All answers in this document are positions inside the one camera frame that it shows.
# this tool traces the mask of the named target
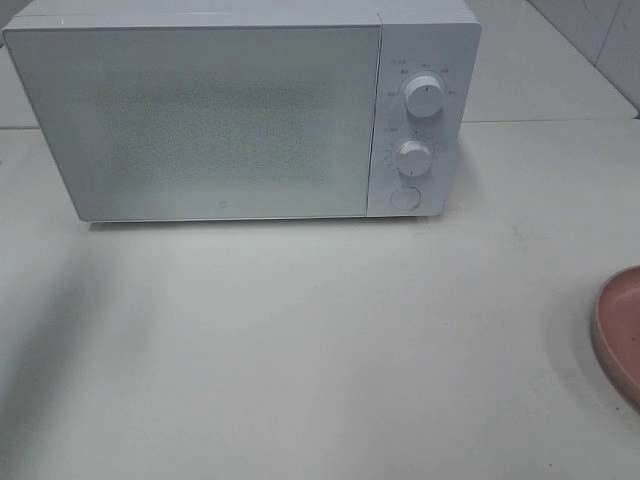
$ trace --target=wall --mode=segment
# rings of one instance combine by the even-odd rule
[[[0,29],[29,3],[31,0],[0,0]]]
[[[640,0],[529,0],[640,108]]]

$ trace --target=round button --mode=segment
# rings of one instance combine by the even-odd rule
[[[415,187],[401,187],[391,194],[391,205],[398,210],[415,210],[420,205],[420,190]]]

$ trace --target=microwave door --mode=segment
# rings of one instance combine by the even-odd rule
[[[80,218],[364,216],[380,26],[15,31]]]

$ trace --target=microwave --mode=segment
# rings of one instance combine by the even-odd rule
[[[432,216],[462,0],[35,0],[3,37],[81,220]]]

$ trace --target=white countertop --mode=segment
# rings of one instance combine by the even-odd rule
[[[634,118],[635,108],[525,0],[467,0],[483,24],[464,120]],[[0,128],[37,122],[0,48]]]
[[[466,124],[434,220],[90,227],[0,132],[3,480],[635,480],[588,327],[639,137]]]

